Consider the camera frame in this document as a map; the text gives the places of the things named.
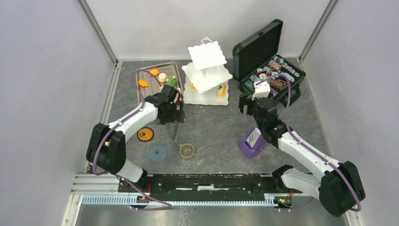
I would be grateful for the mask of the yellow rectangular cake slice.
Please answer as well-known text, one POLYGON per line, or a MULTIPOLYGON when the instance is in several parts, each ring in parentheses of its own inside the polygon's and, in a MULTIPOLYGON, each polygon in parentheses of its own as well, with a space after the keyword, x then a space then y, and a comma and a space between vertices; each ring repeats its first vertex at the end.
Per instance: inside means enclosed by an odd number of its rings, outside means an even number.
POLYGON ((219 85, 218 90, 217 90, 217 96, 219 98, 224 98, 226 91, 227 91, 226 85, 224 85, 224 84, 219 85))

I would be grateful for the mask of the white three-tier cake stand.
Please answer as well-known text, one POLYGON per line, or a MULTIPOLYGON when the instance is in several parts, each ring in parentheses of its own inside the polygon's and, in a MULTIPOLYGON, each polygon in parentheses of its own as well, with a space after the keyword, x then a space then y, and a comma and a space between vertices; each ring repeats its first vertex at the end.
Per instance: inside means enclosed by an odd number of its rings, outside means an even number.
POLYGON ((217 41, 205 37, 200 45, 188 47, 191 62, 182 66, 185 73, 184 101, 191 105, 228 105, 229 85, 232 75, 225 68, 226 58, 217 41), (224 98, 217 96, 219 85, 227 91, 224 98))

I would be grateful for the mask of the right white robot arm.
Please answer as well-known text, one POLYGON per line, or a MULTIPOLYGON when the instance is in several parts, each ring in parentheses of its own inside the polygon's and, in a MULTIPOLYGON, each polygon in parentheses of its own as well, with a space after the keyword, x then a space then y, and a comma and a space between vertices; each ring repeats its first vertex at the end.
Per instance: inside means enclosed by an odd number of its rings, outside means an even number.
POLYGON ((239 113, 253 116, 256 121, 255 137, 247 142, 263 139, 266 143, 289 154, 310 171, 300 172, 291 165, 284 165, 272 175, 272 187, 277 192, 288 188, 306 193, 320 201, 324 209, 335 217, 351 210, 361 211, 361 201, 365 199, 365 190, 358 168, 351 161, 340 162, 306 142, 287 122, 278 117, 277 106, 273 99, 253 98, 241 94, 239 113))

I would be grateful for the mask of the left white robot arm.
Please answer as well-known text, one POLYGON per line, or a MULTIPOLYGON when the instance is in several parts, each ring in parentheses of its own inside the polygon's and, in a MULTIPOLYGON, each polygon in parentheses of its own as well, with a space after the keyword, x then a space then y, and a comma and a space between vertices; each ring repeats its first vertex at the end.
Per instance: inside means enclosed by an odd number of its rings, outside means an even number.
POLYGON ((98 123, 93 127, 86 159, 92 163, 97 176, 110 173, 130 181, 137 192, 144 191, 148 179, 145 170, 127 160, 126 143, 148 123, 184 123, 184 102, 181 93, 165 85, 159 93, 142 97, 140 104, 122 118, 109 124, 98 123))

